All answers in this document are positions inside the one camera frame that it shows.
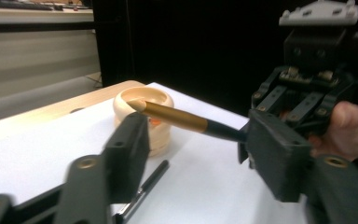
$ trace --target white surface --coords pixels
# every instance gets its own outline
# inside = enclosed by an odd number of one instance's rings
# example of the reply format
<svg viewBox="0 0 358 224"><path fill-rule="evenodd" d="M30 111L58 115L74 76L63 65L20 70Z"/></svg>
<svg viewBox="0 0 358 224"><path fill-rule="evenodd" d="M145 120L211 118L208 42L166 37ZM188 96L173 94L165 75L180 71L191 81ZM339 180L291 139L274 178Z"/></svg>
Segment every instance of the white surface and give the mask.
<svg viewBox="0 0 358 224"><path fill-rule="evenodd" d="M152 83L175 107L239 129L247 118ZM114 131L113 100L0 141L0 193L15 204L64 182L76 158L99 154ZM170 168L146 196L130 223L305 223L301 203L276 202L237 144L172 127L167 152L150 158L146 179L163 160Z"/></svg>

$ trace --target screw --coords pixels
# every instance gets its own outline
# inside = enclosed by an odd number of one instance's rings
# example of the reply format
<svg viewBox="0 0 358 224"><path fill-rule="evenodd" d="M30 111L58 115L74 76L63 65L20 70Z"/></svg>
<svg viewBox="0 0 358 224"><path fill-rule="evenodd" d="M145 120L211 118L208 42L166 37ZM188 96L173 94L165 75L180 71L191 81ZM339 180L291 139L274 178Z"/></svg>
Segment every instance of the screw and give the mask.
<svg viewBox="0 0 358 224"><path fill-rule="evenodd" d="M256 92L255 94L254 94L254 98L256 98L256 99L258 99L258 98L260 98L261 97L261 93L260 92Z"/></svg>
<svg viewBox="0 0 358 224"><path fill-rule="evenodd" d="M260 110L260 111L265 111L266 107L265 106L259 106L257 109Z"/></svg>
<svg viewBox="0 0 358 224"><path fill-rule="evenodd" d="M331 81L333 79L334 73L332 71L323 71L318 74L318 77L323 78L324 80Z"/></svg>
<svg viewBox="0 0 358 224"><path fill-rule="evenodd" d="M291 121L296 121L296 120L298 120L298 116L297 115L292 115L292 116L290 116L290 118L289 118Z"/></svg>
<svg viewBox="0 0 358 224"><path fill-rule="evenodd" d="M97 164L97 161L95 159L85 159L83 161L80 161L77 164L77 167L80 169L87 169L93 167L95 164Z"/></svg>
<svg viewBox="0 0 358 224"><path fill-rule="evenodd" d="M316 111L316 113L320 116L324 116L324 115L326 115L327 110L324 108L319 108L318 111Z"/></svg>
<svg viewBox="0 0 358 224"><path fill-rule="evenodd" d="M289 69L287 70L287 73L288 73L290 76L296 76L296 75L298 75L298 68L297 68L297 67L290 66Z"/></svg>

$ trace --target hole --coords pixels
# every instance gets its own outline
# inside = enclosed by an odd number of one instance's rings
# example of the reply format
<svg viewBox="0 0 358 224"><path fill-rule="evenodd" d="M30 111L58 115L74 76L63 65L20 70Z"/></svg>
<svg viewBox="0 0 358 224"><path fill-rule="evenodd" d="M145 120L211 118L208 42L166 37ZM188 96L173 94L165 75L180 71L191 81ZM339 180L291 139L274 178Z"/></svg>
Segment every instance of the hole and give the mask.
<svg viewBox="0 0 358 224"><path fill-rule="evenodd" d="M326 157L324 158L324 162L337 167L337 168L347 168L348 167L348 163L342 159L339 158L335 158L335 157Z"/></svg>
<svg viewBox="0 0 358 224"><path fill-rule="evenodd" d="M293 54L295 56L300 56L301 55L301 49L300 48L295 48L293 49Z"/></svg>
<svg viewBox="0 0 358 224"><path fill-rule="evenodd" d="M310 14L312 14L312 10L310 10L310 9L303 12L303 16L309 16Z"/></svg>
<svg viewBox="0 0 358 224"><path fill-rule="evenodd" d="M333 15L336 16L342 12L342 8L336 8L333 10Z"/></svg>

